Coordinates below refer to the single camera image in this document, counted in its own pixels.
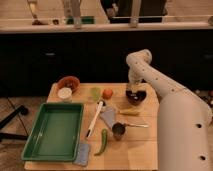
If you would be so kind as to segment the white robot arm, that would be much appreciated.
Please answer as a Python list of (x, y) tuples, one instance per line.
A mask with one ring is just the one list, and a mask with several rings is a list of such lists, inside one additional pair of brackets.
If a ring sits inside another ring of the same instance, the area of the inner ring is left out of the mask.
[(158, 171), (213, 171), (207, 127), (209, 105), (187, 87), (153, 68), (148, 49), (127, 55), (129, 82), (150, 84), (161, 101), (157, 114)]

